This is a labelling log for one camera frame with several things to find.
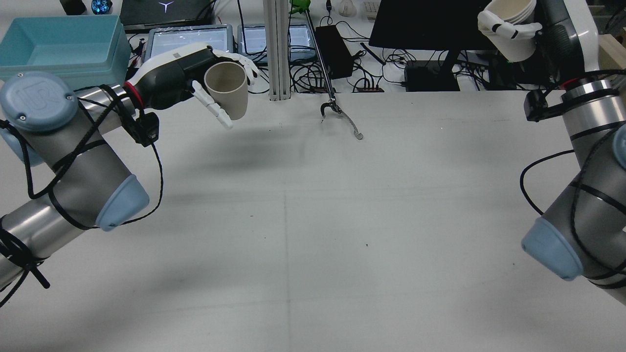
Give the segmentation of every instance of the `black monitor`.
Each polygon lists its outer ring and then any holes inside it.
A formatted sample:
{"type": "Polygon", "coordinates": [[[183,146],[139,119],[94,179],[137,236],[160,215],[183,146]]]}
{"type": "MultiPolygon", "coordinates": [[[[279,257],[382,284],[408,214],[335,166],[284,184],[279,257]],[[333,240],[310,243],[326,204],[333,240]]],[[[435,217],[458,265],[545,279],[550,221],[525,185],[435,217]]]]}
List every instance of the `black monitor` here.
{"type": "Polygon", "coordinates": [[[452,68],[460,52],[495,49],[478,30],[478,13],[489,2],[381,0],[369,44],[391,49],[447,50],[441,66],[438,62],[424,62],[424,70],[433,76],[435,84],[424,86],[423,90],[458,90],[452,68]]]}

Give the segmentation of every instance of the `table surface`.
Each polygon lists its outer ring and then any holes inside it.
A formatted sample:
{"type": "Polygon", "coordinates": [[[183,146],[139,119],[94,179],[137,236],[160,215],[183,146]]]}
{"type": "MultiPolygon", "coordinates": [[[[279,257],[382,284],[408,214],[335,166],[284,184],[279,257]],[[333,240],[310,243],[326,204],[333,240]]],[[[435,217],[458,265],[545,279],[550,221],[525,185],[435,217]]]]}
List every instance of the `table surface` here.
{"type": "MultiPolygon", "coordinates": [[[[563,122],[526,122],[515,91],[371,97],[339,95],[361,141],[320,95],[250,96],[230,131],[197,101],[161,111],[162,206],[48,259],[52,287],[0,311],[2,350],[622,350],[620,303],[520,249],[519,174],[570,148],[563,122]]],[[[151,150],[106,138],[154,204],[151,150]]],[[[27,196],[5,145],[0,163],[6,213],[27,196]]],[[[576,171],[537,166],[528,191],[545,209],[576,171]]]]}

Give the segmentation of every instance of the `black box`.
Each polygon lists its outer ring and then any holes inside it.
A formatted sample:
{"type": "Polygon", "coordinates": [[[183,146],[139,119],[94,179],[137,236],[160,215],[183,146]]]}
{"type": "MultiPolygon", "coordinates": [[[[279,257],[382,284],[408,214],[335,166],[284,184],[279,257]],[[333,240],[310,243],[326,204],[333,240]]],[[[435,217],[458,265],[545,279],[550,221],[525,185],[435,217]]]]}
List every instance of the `black box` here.
{"type": "Polygon", "coordinates": [[[352,76],[354,58],[335,26],[319,26],[315,38],[332,80],[352,76]]]}

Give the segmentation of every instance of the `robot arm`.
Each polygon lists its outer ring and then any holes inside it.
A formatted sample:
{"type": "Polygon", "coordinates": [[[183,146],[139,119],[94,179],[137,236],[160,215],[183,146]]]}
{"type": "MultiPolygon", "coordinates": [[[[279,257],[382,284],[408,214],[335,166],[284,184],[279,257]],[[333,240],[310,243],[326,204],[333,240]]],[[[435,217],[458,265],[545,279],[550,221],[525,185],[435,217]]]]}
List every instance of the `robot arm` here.
{"type": "MultiPolygon", "coordinates": [[[[0,105],[8,121],[0,125],[2,136],[23,161],[45,162],[56,175],[41,192],[29,190],[31,200],[0,219],[0,289],[20,272],[32,272],[47,288],[37,269],[44,259],[84,231],[113,230],[148,205],[148,194],[102,134],[123,126],[136,142],[152,144],[158,118],[143,109],[166,109],[204,90],[198,82],[221,61],[239,62],[250,83],[258,75],[250,60],[194,43],[148,60],[124,86],[77,95],[42,72],[26,72],[4,84],[0,105]],[[134,119],[136,110],[140,116],[134,119]]],[[[212,112],[228,117],[212,105],[212,112]]]]}
{"type": "MultiPolygon", "coordinates": [[[[492,15],[479,16],[479,26],[492,15]]],[[[598,32],[585,1],[538,0],[535,21],[536,48],[565,94],[548,107],[546,93],[529,92],[526,117],[562,116],[581,171],[522,248],[562,279],[584,276],[626,304],[626,109],[598,71],[598,32]]]]}

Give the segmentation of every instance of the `green object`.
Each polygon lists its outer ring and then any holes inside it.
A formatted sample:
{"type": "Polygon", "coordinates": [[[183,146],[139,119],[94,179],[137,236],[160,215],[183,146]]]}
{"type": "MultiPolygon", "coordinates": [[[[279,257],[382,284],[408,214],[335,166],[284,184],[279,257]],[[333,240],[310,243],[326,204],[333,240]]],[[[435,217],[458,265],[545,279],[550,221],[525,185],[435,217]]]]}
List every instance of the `green object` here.
{"type": "Polygon", "coordinates": [[[310,5],[311,0],[291,0],[291,11],[289,13],[303,13],[309,10],[310,5]]]}

